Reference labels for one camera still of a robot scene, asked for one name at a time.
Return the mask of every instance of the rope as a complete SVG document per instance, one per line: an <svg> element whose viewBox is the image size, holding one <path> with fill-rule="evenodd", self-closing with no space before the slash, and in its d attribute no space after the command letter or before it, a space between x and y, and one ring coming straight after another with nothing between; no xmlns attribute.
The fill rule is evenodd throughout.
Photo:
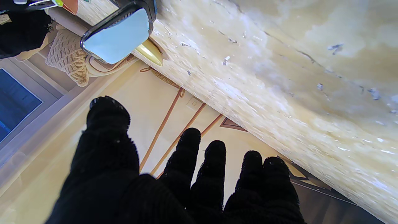
<svg viewBox="0 0 398 224"><path fill-rule="evenodd" d="M152 71L152 73L154 75L156 75L156 77L160 78L162 81L164 81L165 83L172 85L176 88L180 88L179 85L177 85L175 82L171 81L170 79L168 79L166 76L162 75L160 72L156 71L154 68L152 67L148 67L148 68L144 68L141 69L140 72L147 72L147 71ZM183 98L185 95L185 89L182 90L180 97Z"/></svg>

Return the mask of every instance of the mirror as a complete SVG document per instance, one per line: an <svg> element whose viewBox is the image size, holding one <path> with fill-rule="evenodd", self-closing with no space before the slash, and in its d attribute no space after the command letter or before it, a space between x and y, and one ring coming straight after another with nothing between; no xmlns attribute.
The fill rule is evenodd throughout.
<svg viewBox="0 0 398 224"><path fill-rule="evenodd" d="M118 9L88 30L80 42L82 49L104 63L114 64L146 41L154 19L148 16L148 5L137 2Z"/></svg>

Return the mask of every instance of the window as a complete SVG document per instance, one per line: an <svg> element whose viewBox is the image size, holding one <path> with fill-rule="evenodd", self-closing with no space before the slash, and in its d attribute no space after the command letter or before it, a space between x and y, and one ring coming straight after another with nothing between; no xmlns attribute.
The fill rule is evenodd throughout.
<svg viewBox="0 0 398 224"><path fill-rule="evenodd" d="M0 142L43 102L0 69Z"/></svg>
<svg viewBox="0 0 398 224"><path fill-rule="evenodd" d="M0 167L34 135L27 125L56 100L11 60L0 61Z"/></svg>

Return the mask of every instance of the black cloth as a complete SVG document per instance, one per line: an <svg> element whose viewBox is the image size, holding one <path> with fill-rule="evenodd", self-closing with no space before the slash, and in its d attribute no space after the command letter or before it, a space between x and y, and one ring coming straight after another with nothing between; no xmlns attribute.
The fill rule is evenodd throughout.
<svg viewBox="0 0 398 224"><path fill-rule="evenodd" d="M5 14L11 22L0 25L0 59L14 57L42 45L52 21L44 10Z"/></svg>
<svg viewBox="0 0 398 224"><path fill-rule="evenodd" d="M187 129L155 180L139 174L130 117L110 97L94 99L70 174L48 218L55 223L305 223L289 169L256 151L244 157L235 193L223 209L226 148L213 141L191 186L200 131Z"/></svg>

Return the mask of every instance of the cream wall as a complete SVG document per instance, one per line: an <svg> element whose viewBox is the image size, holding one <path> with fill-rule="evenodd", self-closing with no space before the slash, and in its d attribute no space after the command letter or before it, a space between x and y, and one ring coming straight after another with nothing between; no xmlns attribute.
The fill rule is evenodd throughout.
<svg viewBox="0 0 398 224"><path fill-rule="evenodd" d="M110 95L120 101L131 115L129 136L134 140L140 158L146 153L153 136L162 122L177 89L164 83L151 72L140 73L146 67L142 62L127 69L99 95ZM194 115L195 110L187 106L192 95L185 93L180 98L160 135L143 172L150 172L164 151L179 135ZM40 153L25 164L24 170L0 196L0 222L18 224L43 223L55 202L68 169L81 131L85 128L88 103L76 108L81 111L65 129L38 148ZM206 106L193 123L193 127L204 130L218 112ZM204 150L213 140L222 140L227 146L225 197L233 192L243 155L248 150L258 150L262 156L277 152L247 132L219 127L220 120L203 138L199 150L197 170L204 160ZM165 163L156 173L159 174Z"/></svg>

